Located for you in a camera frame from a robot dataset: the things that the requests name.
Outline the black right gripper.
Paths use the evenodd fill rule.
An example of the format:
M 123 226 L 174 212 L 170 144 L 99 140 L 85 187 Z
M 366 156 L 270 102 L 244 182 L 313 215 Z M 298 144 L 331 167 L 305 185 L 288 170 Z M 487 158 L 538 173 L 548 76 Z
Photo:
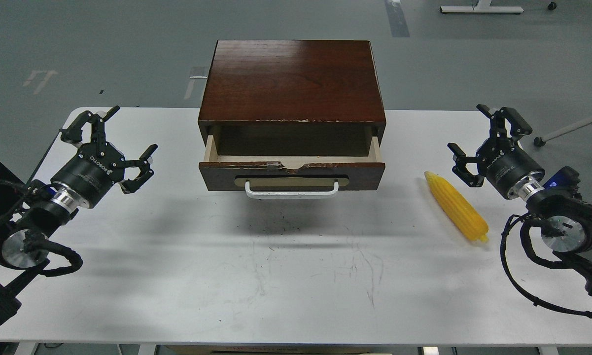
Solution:
M 452 171 L 471 188 L 480 188 L 487 178 L 503 198 L 514 199 L 517 182 L 527 176 L 535 180 L 545 176 L 545 170 L 517 144 L 533 129 L 512 107 L 491 112 L 488 106 L 478 104 L 476 109 L 489 119 L 489 137 L 476 151 L 477 156 L 467 156 L 458 144 L 448 143 L 455 162 Z M 467 164 L 476 164 L 478 173 L 472 174 Z

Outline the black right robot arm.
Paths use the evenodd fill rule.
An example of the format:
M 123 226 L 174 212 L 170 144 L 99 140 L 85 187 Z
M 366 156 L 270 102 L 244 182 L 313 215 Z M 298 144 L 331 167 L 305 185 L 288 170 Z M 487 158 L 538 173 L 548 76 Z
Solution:
M 507 238 L 521 223 L 520 239 L 526 256 L 535 264 L 552 270 L 575 270 L 586 279 L 592 297 L 592 204 L 578 193 L 577 171 L 565 166 L 545 184 L 544 169 L 519 145 L 519 139 L 532 133 L 530 125 L 511 107 L 491 110 L 478 104 L 477 110 L 489 119 L 488 138 L 474 156 L 466 155 L 455 143 L 452 171 L 472 188 L 487 180 L 499 195 L 525 202 L 526 213 L 507 220 L 499 243 L 500 260 L 510 283 L 523 297 L 553 312 L 592 319 L 592 312 L 581 312 L 544 301 L 520 286 L 507 263 Z

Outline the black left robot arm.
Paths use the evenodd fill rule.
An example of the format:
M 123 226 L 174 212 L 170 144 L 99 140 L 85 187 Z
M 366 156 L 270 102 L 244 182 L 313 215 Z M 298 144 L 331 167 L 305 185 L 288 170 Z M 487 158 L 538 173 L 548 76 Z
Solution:
M 105 124 L 120 107 L 80 113 L 60 139 L 75 146 L 75 155 L 50 183 L 16 183 L 0 179 L 0 326 L 21 307 L 19 292 L 37 276 L 59 277 L 77 272 L 82 257 L 51 240 L 80 208 L 92 209 L 118 184 L 135 193 L 153 175 L 151 144 L 136 160 L 128 160 L 106 138 Z

